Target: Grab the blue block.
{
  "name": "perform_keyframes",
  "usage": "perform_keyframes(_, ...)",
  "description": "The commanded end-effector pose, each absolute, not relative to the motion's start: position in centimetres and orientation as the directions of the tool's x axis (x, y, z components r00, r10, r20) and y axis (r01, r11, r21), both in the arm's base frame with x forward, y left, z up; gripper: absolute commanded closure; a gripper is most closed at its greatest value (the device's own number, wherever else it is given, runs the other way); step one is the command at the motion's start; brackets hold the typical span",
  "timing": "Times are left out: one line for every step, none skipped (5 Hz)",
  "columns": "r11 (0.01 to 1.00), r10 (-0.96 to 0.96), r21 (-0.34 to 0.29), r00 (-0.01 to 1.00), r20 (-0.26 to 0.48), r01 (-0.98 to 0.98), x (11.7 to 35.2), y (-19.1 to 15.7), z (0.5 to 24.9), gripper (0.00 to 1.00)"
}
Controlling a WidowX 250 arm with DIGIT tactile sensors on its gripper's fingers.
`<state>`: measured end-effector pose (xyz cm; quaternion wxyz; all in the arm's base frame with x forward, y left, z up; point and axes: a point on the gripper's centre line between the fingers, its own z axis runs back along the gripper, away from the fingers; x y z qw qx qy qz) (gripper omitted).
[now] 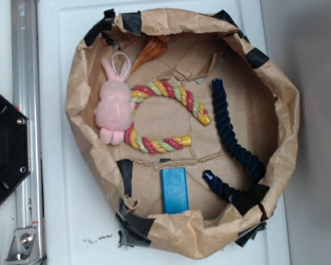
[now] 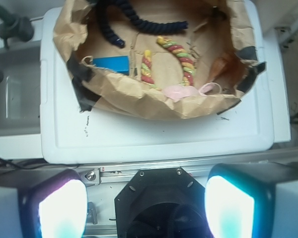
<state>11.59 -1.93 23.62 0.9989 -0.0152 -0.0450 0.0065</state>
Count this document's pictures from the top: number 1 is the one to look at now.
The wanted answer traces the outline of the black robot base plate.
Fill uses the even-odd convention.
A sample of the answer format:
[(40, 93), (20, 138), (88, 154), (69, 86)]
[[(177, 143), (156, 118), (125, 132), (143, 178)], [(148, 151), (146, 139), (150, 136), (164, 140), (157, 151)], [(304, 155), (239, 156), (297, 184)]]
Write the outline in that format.
[(0, 206), (29, 173), (28, 119), (0, 95)]

